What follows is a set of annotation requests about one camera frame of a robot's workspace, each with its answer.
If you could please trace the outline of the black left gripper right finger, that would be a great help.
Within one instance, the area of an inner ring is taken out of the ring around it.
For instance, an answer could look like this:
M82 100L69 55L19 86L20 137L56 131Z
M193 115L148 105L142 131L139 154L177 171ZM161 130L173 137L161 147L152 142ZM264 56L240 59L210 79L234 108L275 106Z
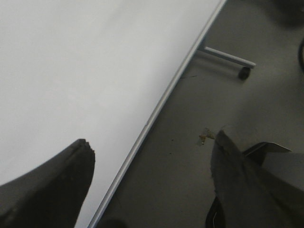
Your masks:
M223 130L211 157L227 228L302 228L304 192L246 157Z

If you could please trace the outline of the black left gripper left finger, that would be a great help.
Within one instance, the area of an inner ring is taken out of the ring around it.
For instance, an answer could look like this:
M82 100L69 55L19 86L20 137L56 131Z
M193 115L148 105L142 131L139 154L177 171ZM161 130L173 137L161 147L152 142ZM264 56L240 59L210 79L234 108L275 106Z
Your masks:
M91 186L95 152L78 139L0 187L2 228L73 228Z

